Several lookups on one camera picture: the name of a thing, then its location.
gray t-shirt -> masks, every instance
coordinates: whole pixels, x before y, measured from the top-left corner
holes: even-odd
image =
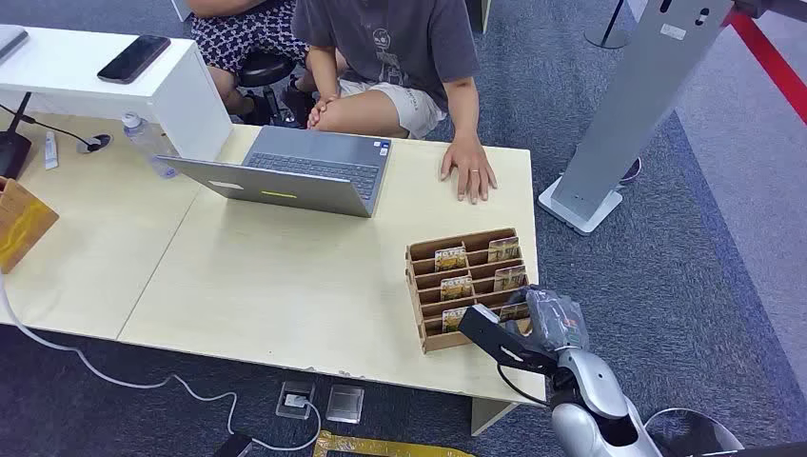
[[[344,79],[424,90],[442,110],[442,83],[479,70],[464,0],[297,0],[291,27],[309,45],[339,49]]]

cable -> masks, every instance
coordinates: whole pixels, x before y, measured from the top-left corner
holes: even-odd
[[[504,381],[504,383],[507,384],[508,386],[510,386],[510,388],[512,388],[513,390],[515,390],[515,392],[518,393],[520,396],[526,398],[527,400],[529,400],[531,402],[535,402],[535,403],[537,403],[537,404],[539,404],[541,406],[551,407],[551,405],[549,405],[549,402],[546,402],[544,400],[539,400],[538,398],[535,398],[532,395],[524,392],[520,388],[516,387],[516,385],[513,384],[512,381],[507,379],[507,376],[504,376],[504,372],[502,371],[502,364],[496,364],[496,371],[499,372],[499,376],[502,377],[502,380]]]
[[[158,387],[165,386],[166,384],[168,384],[168,382],[170,380],[175,379],[175,380],[177,380],[178,383],[180,383],[182,385],[182,387],[185,388],[185,390],[187,390],[187,393],[189,393],[191,397],[193,397],[196,400],[199,400],[201,402],[215,402],[216,400],[221,400],[222,398],[225,398],[225,397],[231,395],[232,396],[232,405],[229,408],[229,414],[227,416],[227,431],[229,432],[230,435],[234,434],[234,432],[232,431],[232,413],[235,411],[236,403],[238,403],[238,394],[237,393],[235,393],[235,392],[225,392],[225,393],[223,393],[221,395],[216,395],[215,397],[203,397],[203,396],[197,394],[196,392],[194,392],[193,389],[191,389],[190,386],[187,384],[187,382],[185,382],[184,379],[180,378],[175,373],[171,373],[162,383],[157,383],[157,384],[134,384],[134,383],[128,383],[126,381],[120,381],[120,380],[115,379],[115,378],[113,378],[111,376],[107,376],[106,374],[102,373],[100,370],[98,370],[98,368],[94,367],[89,362],[89,360],[84,355],[84,352],[81,351],[81,349],[73,348],[73,347],[70,347],[70,346],[57,345],[55,343],[52,343],[52,342],[42,338],[41,336],[39,336],[36,333],[34,333],[33,331],[31,331],[30,328],[26,327],[20,321],[20,319],[17,317],[17,315],[14,314],[14,310],[11,308],[11,303],[9,302],[9,296],[6,294],[6,283],[5,283],[5,281],[6,281],[5,275],[0,273],[0,305],[2,305],[3,310],[9,315],[9,318],[14,323],[14,325],[17,328],[19,328],[19,330],[22,331],[31,340],[33,340],[33,341],[35,341],[35,342],[39,343],[40,345],[45,346],[47,348],[56,349],[56,350],[63,350],[63,351],[67,351],[67,352],[75,352],[76,354],[78,354],[78,357],[81,359],[81,361],[84,363],[84,365],[90,371],[92,371],[92,373],[94,375],[98,376],[99,378],[103,379],[104,381],[110,382],[110,383],[112,383],[114,385],[117,385],[117,386],[140,388],[140,389],[151,389],[151,388],[158,388]],[[320,416],[320,411],[311,402],[309,402],[308,400],[305,400],[305,404],[307,406],[311,407],[311,409],[313,409],[314,413],[317,415],[317,433],[314,434],[314,437],[311,438],[310,440],[308,440],[304,445],[296,446],[296,447],[274,447],[274,446],[268,445],[267,443],[264,443],[263,441],[258,440],[256,438],[252,438],[252,442],[255,443],[256,445],[263,446],[263,447],[265,447],[265,448],[267,448],[269,450],[279,450],[279,451],[300,450],[300,449],[304,449],[306,447],[309,447],[309,446],[313,445],[317,441],[317,439],[319,438],[320,432],[323,429],[323,418]]]
[[[11,110],[11,109],[8,109],[7,107],[5,107],[5,106],[4,106],[4,105],[2,105],[2,104],[0,104],[0,108],[5,109],[6,111],[10,112],[10,113],[11,113],[11,115],[13,115],[13,116],[16,116],[16,115],[17,115],[17,113],[16,113],[16,112],[14,112],[14,111],[13,111],[13,110]],[[49,126],[48,124],[43,124],[43,123],[41,123],[41,122],[37,121],[36,119],[34,119],[34,118],[30,117],[30,116],[27,116],[27,115],[25,115],[25,114],[23,114],[23,116],[22,116],[22,120],[23,120],[23,121],[25,121],[25,122],[27,122],[27,123],[29,123],[29,124],[37,124],[37,125],[40,125],[40,126],[42,126],[42,127],[46,128],[46,129],[56,130],[56,131],[58,131],[58,132],[61,132],[61,133],[66,134],[66,135],[70,135],[70,136],[72,136],[73,138],[77,139],[78,141],[80,141],[80,142],[84,143],[85,145],[87,145],[87,148],[88,148],[88,149],[90,149],[90,150],[92,150],[93,148],[95,148],[95,147],[97,147],[97,146],[98,146],[98,145],[93,145],[93,144],[88,143],[86,140],[84,140],[84,138],[81,138],[81,137],[80,137],[80,136],[78,136],[78,135],[74,135],[74,134],[70,133],[69,131],[62,130],[62,129],[57,129],[56,127]]]

yellow tape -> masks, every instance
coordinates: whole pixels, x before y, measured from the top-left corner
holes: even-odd
[[[270,192],[268,190],[261,190],[261,193],[264,193],[266,195],[272,195],[275,197],[297,198],[297,195],[292,195],[290,193]]]
[[[323,430],[320,432],[320,437],[317,438],[317,444],[314,445],[313,457],[326,457],[330,450],[382,457],[474,457],[450,447],[337,436]]]
[[[0,264],[5,264],[9,258],[23,245],[23,241],[38,219],[48,214],[48,209],[42,202],[34,200],[11,225],[6,236],[0,239]]]

stool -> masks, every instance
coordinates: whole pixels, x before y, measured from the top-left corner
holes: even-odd
[[[263,88],[263,96],[269,103],[270,124],[285,126],[288,116],[282,116],[277,104],[277,97],[271,84],[286,78],[294,71],[296,64],[287,57],[254,51],[247,58],[244,67],[238,74],[238,84],[244,88]]]

hand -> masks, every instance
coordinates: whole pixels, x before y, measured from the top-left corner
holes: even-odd
[[[323,113],[327,110],[327,106],[329,103],[333,102],[334,100],[339,99],[339,94],[333,94],[329,97],[320,97],[320,100],[314,105],[314,108],[311,109],[311,113],[308,114],[308,128],[313,129],[320,122],[320,113]]]
[[[451,168],[457,167],[460,172],[460,183],[457,186],[457,198],[462,201],[470,189],[471,203],[476,205],[479,197],[487,200],[488,186],[495,189],[496,175],[487,162],[484,149],[476,133],[454,136],[454,143],[443,156],[443,167],[440,180],[444,181],[451,174]]]

